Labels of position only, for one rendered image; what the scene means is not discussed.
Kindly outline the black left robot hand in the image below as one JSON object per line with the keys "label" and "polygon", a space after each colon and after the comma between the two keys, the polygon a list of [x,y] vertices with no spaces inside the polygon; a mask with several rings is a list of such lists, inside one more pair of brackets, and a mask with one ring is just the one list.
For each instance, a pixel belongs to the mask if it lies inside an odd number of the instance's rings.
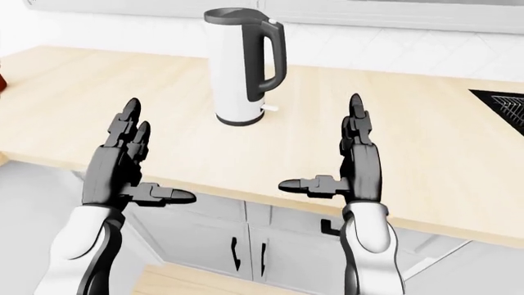
{"label": "black left robot hand", "polygon": [[140,122],[141,103],[127,102],[108,128],[109,136],[97,147],[84,179],[82,203],[122,211],[133,202],[141,207],[165,207],[197,201],[194,193],[143,183],[141,162],[147,158],[151,125]]}

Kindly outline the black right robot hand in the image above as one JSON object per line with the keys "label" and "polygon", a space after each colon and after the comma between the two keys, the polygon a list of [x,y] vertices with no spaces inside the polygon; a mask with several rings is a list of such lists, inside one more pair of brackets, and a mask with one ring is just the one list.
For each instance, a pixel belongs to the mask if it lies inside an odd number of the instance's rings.
{"label": "black right robot hand", "polygon": [[372,123],[361,97],[355,93],[349,102],[349,115],[341,122],[339,153],[343,157],[339,180],[330,175],[313,179],[282,181],[278,189],[288,193],[303,193],[309,198],[333,198],[341,195],[346,203],[353,201],[380,202],[382,198],[382,166],[376,144],[369,135]]}

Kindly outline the grey cabinet door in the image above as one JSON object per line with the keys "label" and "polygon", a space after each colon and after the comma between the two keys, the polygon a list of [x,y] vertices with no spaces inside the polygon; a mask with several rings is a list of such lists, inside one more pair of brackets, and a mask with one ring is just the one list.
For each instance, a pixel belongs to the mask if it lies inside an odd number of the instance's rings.
{"label": "grey cabinet door", "polygon": [[[246,223],[159,208],[137,208],[128,217],[163,261],[252,279]],[[239,271],[233,262],[232,237],[237,238],[237,257],[242,261]]]}
{"label": "grey cabinet door", "polygon": [[[344,295],[346,258],[339,240],[250,227],[253,280],[311,295]],[[261,243],[268,243],[264,277]]]}

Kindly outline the black sink with dish rack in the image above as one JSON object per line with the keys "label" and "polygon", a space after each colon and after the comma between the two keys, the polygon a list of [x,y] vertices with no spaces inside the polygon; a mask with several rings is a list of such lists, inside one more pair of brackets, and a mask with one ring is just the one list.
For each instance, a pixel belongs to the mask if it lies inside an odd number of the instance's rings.
{"label": "black sink with dish rack", "polygon": [[469,90],[493,112],[524,136],[524,93]]}

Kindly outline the white upper wall cabinet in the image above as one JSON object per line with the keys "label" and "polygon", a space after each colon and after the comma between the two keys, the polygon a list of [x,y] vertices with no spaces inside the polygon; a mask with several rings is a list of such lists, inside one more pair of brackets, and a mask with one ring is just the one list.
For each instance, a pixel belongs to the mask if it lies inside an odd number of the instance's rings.
{"label": "white upper wall cabinet", "polygon": [[259,9],[297,24],[369,26],[392,29],[524,34],[521,6],[473,0],[258,0]]}

